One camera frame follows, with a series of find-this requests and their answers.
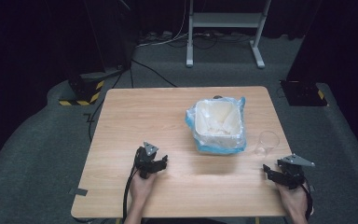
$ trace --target black curtain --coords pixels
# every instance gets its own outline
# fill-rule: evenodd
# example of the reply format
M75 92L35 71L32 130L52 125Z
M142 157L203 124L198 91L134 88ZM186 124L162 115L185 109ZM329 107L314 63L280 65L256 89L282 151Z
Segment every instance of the black curtain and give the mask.
M0 1L0 150L65 80L48 37L44 1Z
M327 83L358 139L358 1L321 3L286 80Z
M143 35L148 32L162 34L163 31L180 31L184 17L185 22L181 33L188 31L189 0L148 0L139 2L140 20ZM288 35L289 38L302 38L308 31L312 19L322 0L272 0L263 36L278 38ZM262 12L265 1L260 0L194 0L195 12ZM240 31L247 35L254 35L255 29L216 28L222 33Z

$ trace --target human hand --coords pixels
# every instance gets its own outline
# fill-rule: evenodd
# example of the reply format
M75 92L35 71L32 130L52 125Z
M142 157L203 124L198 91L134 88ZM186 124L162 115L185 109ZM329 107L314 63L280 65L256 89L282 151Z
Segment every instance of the human hand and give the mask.
M301 187L289 189L277 183L275 185L281 194L283 208L289 214L293 223L307 224L308 221L305 218L308 208L306 192Z
M149 174L147 179L143 179L140 172L134 174L130 185L132 203L144 204L146 202L156 177L157 174Z

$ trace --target blue plastic bag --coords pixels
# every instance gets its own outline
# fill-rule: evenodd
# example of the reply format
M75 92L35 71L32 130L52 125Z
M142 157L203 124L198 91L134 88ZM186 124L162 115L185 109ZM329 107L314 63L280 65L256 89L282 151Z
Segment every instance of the blue plastic bag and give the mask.
M246 148L243 108L245 98L204 99L186 111L185 122L198 151L213 154L239 153Z

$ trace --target white metal frame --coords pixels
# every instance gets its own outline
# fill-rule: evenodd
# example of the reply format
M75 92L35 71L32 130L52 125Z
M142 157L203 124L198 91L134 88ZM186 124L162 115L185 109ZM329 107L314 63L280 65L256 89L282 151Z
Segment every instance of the white metal frame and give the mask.
M193 28L194 27L246 27L257 28L255 40L251 40L252 52L255 56L257 67L264 68L263 58L261 57L258 44L261 33L269 12L271 0L266 0L262 13L197 13L193 11L193 1L190 0L189 19L188 19L188 41L186 66L192 67L193 60Z

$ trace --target black cable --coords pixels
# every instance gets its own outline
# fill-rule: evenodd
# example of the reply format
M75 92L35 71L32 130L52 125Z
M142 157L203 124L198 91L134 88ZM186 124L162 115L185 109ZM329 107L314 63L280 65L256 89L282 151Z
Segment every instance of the black cable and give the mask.
M171 84L172 86L174 86L174 87L177 87L175 84L171 83L167 78L165 78L165 77L163 77L162 75L160 75L160 74L159 74L156 70L154 70L153 68L151 68L151 67L149 67L149 66L147 66L147 65L144 65L144 64L142 64L142 63L138 63L138 62L136 62L136 61L133 60L133 59L132 59L132 61L133 61L134 63L137 63L137 64L139 64L139 65L141 65L141 66L147 68L147 69L150 69L152 72L156 73L159 77L161 77L162 79L164 79L166 82L170 83L170 84Z
M183 42L185 44L181 45L181 46L175 46L172 43L167 43L167 45L170 47L173 47L173 48L177 48L177 49L184 48L185 46L187 46L187 40L181 40L181 42Z
M109 220L109 218L104 219L104 220L101 222L101 224L106 223L108 220Z
M76 222L79 222L79 223L89 223L89 222L92 222L93 220L97 219L97 218L90 218L90 219L86 219L86 220L81 220L81 219L78 219L76 217L72 217Z
M131 77L131 87L133 88L133 76L132 76L132 70L130 69L130 77Z
M179 34L180 34L180 32L175 37L172 37L171 35L167 35L166 37L157 37L156 36L155 39L144 38L145 43L142 43L143 41L140 41L142 44L138 45L137 48L138 47L153 46L153 45L160 45L160 44L168 44L168 43L174 42L176 40L181 40L183 37L186 36L186 34L182 35L182 36L179 36Z
M225 37L225 35L221 36L221 37L217 37L218 42L220 42L220 43L239 43L240 40L243 38L243 35L239 35L239 37L237 37L236 39L224 39L223 37Z
M121 73L120 76L118 76L118 78L117 78L115 84L113 85L113 87L112 87L111 89L113 89L113 88L117 85L117 83L118 83L118 81L121 79L121 76L122 76L122 75L123 75L123 73ZM100 109L100 107L101 107L101 105L103 104L103 102L104 102L104 99L101 100L101 102L98 104L97 108L94 110L94 113L92 113L91 118L89 119L89 141L90 141L90 142L92 142L92 137L91 137L91 124L92 124L92 122L93 122L93 120L94 120L95 115L97 114L97 111Z
M240 43L240 42L249 41L249 40L252 38L251 36L247 36L246 39L241 40L244 36L247 36L247 35L242 35L242 36L240 36L238 39L234 39L234 40L226 40L226 39L223 39L223 38L218 38L219 40L218 40L217 42L219 42L219 43L235 44L235 43Z
M114 73L111 73L111 74L103 76L103 77L94 77L94 78L82 77L82 79L85 82L100 82L100 81L106 80L107 78L110 78L110 77L117 77L122 73L123 73L123 71L118 70L118 71L116 71Z
M131 181L133 179L133 176L136 174L136 172L138 172L138 170L135 170L135 162L133 163L133 166L131 168L131 173L130 176L127 180L127 184L126 184L126 188L124 189L124 199L123 199L123 223L127 218L127 198L129 195L129 190L130 190L130 185L131 185Z
M217 36L214 33L204 32L202 35L197 35L194 38L202 38L203 40L214 40Z
M286 97L286 95L283 93L283 95L280 95L279 94L279 91L280 90L283 90L283 87L280 87L280 88L278 88L276 91L275 91L275 93L277 94L277 96L278 96L278 98L285 98Z
M205 6L206 6L206 1L207 1L207 0L205 0L205 1L204 1L204 5L203 5L203 7L202 7L201 12L203 12L203 10L205 9Z
M162 36L162 37L158 37L158 35L156 33L148 33L145 37L141 36L140 37L140 42L144 42L144 45L153 45L153 44L157 44L160 42L164 42L167 40L170 40L172 38L171 35L166 35L166 36Z
M193 42L193 46L196 47L197 49L211 49L216 45L216 43L217 43L217 37L214 37L214 42L212 43L211 46L209 46L207 48L201 48L200 46L197 46L196 44L194 44L194 42Z
M283 217L283 221L284 221L284 224L289 224L289 223L287 222L286 217Z
M305 193L307 195L307 211L305 213L305 218L308 220L310 218L310 213L312 213L313 200L310 195L310 184L305 176L302 175L302 177L304 178L305 183L307 184L307 187L304 187L304 185L300 185L300 186L305 191Z

